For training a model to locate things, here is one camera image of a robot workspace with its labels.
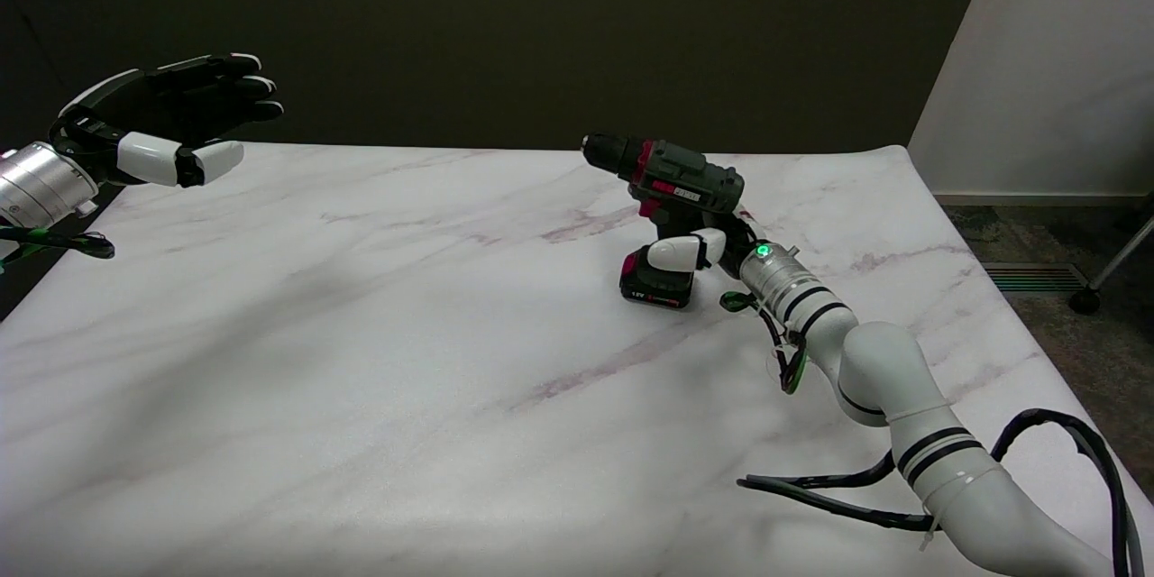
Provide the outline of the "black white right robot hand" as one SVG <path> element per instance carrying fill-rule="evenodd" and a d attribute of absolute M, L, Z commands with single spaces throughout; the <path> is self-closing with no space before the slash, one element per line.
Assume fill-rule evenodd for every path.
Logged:
<path fill-rule="evenodd" d="M 734 279 L 739 265 L 765 240 L 765 231 L 745 210 L 705 213 L 700 226 L 650 243 L 647 264 L 659 271 L 696 272 L 719 267 Z"/>

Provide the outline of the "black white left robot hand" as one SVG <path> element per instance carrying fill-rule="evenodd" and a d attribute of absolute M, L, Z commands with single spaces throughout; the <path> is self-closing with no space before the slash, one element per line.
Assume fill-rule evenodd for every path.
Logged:
<path fill-rule="evenodd" d="M 247 52 L 127 70 L 74 97 L 47 142 L 97 183 L 204 186 L 243 162 L 230 132 L 283 115 L 276 89 Z"/>

